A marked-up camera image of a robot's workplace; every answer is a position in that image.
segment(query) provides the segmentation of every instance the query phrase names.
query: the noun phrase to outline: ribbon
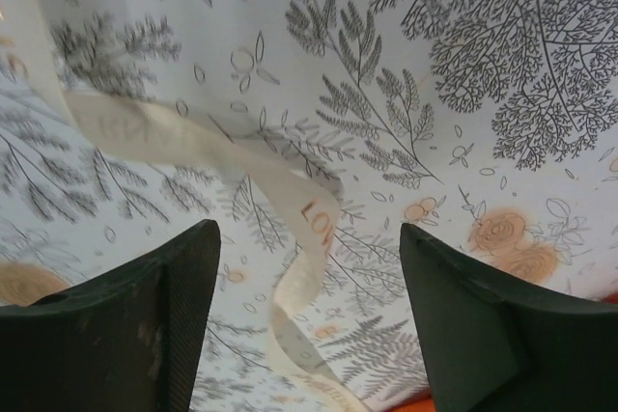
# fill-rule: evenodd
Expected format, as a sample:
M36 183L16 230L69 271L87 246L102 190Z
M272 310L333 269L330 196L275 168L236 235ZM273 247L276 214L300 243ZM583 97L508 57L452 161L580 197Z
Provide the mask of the ribbon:
M256 182L302 248L272 295L267 360L275 372L309 389L333 410L366 411L367 407L338 381L298 366L278 342L292 317L320 293L340 214L337 200L281 163L181 118L164 104L65 92L54 68L39 0L0 0L0 17L0 47L7 52L11 68L101 151L144 163L219 169L234 166Z

